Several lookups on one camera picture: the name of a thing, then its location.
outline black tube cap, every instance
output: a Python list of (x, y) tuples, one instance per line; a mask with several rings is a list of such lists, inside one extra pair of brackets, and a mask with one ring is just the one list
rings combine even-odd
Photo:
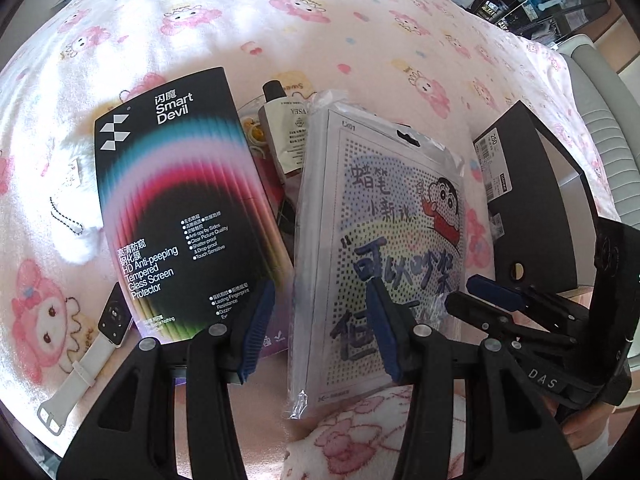
[(264, 98), (267, 102), (287, 96), (287, 93), (284, 91), (280, 81), (275, 79), (273, 81), (267, 81), (262, 85), (262, 91), (264, 92)]

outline gray chair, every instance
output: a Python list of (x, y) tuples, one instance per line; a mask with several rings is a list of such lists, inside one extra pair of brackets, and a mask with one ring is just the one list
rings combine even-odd
[(579, 34), (561, 43), (575, 104), (596, 144), (620, 218), (640, 229), (640, 105), (622, 79)]

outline plastic-wrapped package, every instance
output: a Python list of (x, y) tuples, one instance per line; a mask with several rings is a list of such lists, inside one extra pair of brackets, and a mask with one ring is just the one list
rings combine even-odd
[(296, 216), (292, 418), (390, 383), (367, 325), (373, 276), (396, 303), (414, 303), (417, 320), (459, 337), (444, 298), (464, 278), (464, 162), (345, 97), (324, 92), (310, 109)]

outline plastic wrap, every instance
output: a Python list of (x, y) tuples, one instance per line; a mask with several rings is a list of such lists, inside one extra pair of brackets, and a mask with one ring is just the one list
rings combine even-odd
[(289, 416), (390, 383), (367, 325), (366, 281), (447, 336), (444, 298), (464, 277), (464, 161), (407, 126), (346, 103), (310, 108), (296, 216)]

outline white geometric logo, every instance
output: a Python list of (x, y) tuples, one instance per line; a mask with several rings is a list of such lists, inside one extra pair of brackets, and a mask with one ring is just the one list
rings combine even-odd
[(116, 149), (116, 141), (122, 142), (131, 133), (117, 132), (115, 128), (116, 124), (122, 124), (127, 117), (129, 117), (129, 114), (114, 114), (113, 123), (106, 123), (102, 127), (102, 129), (100, 130), (101, 132), (113, 132), (113, 140), (106, 140), (100, 148), (101, 150), (111, 150), (112, 152), (114, 152)]

